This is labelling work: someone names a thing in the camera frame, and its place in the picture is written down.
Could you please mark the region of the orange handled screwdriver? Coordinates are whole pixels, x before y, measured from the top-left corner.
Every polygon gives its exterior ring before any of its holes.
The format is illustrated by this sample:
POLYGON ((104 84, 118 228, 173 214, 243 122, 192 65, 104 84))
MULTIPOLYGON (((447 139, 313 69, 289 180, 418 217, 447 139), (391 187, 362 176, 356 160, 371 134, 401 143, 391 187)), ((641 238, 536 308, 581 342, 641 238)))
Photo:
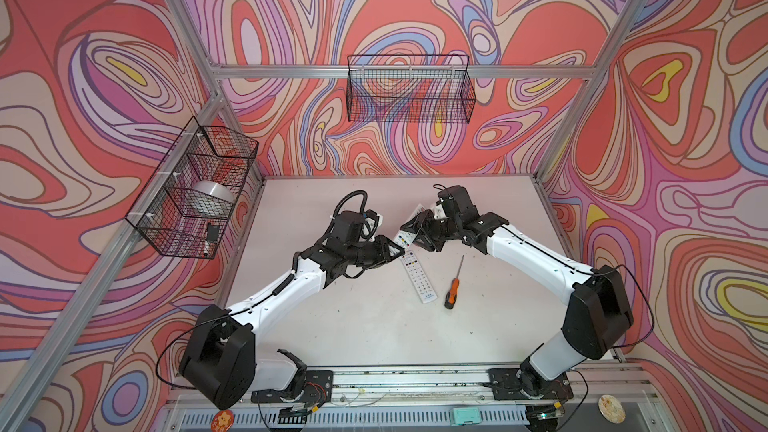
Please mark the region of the orange handled screwdriver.
POLYGON ((452 310, 457 302, 458 299, 458 291, 460 287, 460 274, 463 268, 465 256, 462 256, 459 262, 459 266, 457 268, 456 275, 453 277, 450 287, 446 293, 445 299, 444 299, 444 307, 447 310, 452 310))

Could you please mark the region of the white remote with back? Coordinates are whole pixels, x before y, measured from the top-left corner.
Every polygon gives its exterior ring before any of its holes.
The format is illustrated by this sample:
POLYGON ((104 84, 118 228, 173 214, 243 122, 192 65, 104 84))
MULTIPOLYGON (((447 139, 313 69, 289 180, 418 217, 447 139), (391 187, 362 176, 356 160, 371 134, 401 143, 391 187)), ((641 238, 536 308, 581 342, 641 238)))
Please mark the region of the white remote with back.
POLYGON ((418 217, 426 208, 419 203, 411 214, 410 218, 398 230, 394 242, 407 249, 416 240, 418 235, 418 217))

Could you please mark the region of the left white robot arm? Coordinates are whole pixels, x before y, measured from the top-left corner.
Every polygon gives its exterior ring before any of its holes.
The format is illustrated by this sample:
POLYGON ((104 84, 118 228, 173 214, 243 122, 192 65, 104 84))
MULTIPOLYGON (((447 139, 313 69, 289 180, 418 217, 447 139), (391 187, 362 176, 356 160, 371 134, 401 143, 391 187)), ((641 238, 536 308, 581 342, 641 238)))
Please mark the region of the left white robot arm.
POLYGON ((286 349, 259 357, 259 340, 301 302, 346 276, 348 267, 365 272, 402 257, 403 246, 378 234, 379 222, 372 211, 339 212, 266 288, 226 308, 207 307, 180 360, 181 376, 219 410, 249 393, 300 398, 309 386, 306 364, 286 349))

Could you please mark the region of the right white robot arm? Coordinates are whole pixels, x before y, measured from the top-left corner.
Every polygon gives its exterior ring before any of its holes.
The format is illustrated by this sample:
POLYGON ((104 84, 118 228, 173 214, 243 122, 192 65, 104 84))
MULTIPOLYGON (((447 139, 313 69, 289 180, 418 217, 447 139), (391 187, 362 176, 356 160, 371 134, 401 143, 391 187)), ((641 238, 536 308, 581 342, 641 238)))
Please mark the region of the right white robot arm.
POLYGON ((463 186, 440 189, 435 205, 415 213, 400 231, 430 252, 459 240, 514 266, 566 306, 560 330, 520 364, 517 378, 529 394, 538 394, 572 367, 605 356, 634 323, 618 270, 577 262, 531 239, 501 215, 480 213, 463 186))

